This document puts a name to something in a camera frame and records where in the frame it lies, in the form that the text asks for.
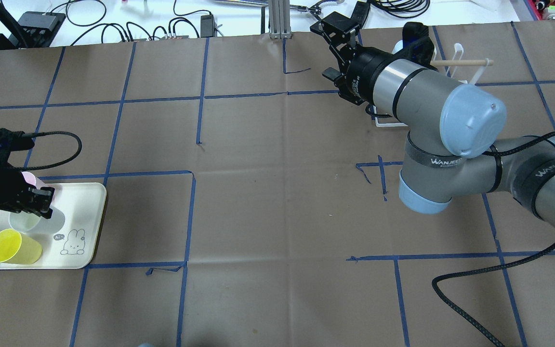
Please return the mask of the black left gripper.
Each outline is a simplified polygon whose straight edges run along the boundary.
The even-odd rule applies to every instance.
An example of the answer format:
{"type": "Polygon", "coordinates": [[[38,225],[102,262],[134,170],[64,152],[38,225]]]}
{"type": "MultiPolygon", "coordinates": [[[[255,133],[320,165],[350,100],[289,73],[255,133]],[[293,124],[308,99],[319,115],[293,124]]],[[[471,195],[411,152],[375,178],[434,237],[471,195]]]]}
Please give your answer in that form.
{"type": "Polygon", "coordinates": [[[12,213],[31,213],[51,217],[51,204],[25,204],[18,200],[27,186],[22,176],[25,169],[13,167],[8,158],[13,151],[26,151],[35,145],[32,133],[13,132],[0,128],[0,210],[12,213]]]}

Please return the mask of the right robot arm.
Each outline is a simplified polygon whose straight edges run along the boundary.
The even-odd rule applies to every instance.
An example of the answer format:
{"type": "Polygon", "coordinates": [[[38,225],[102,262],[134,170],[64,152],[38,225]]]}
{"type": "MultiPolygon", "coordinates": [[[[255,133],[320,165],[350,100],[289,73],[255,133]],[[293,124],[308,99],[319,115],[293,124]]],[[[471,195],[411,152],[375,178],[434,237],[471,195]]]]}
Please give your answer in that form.
{"type": "Polygon", "coordinates": [[[429,28],[407,22],[393,52],[362,46],[363,21],[331,13],[310,27],[335,56],[322,73],[339,96],[366,102],[409,127],[399,198],[413,211],[437,214],[457,196],[506,191],[555,228],[555,132],[499,140],[502,100],[438,72],[429,28]]]}

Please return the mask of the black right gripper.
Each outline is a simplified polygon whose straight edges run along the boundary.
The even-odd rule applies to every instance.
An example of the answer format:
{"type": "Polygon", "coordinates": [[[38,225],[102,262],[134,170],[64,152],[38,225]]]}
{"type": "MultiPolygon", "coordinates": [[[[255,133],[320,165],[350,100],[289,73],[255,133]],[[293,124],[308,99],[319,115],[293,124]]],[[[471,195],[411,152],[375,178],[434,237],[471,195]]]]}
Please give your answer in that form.
{"type": "Polygon", "coordinates": [[[332,81],[338,95],[348,102],[361,105],[373,103],[377,77],[388,61],[388,53],[359,44],[361,27],[350,17],[333,12],[310,26],[322,37],[337,60],[338,68],[326,68],[322,76],[332,81]]]}

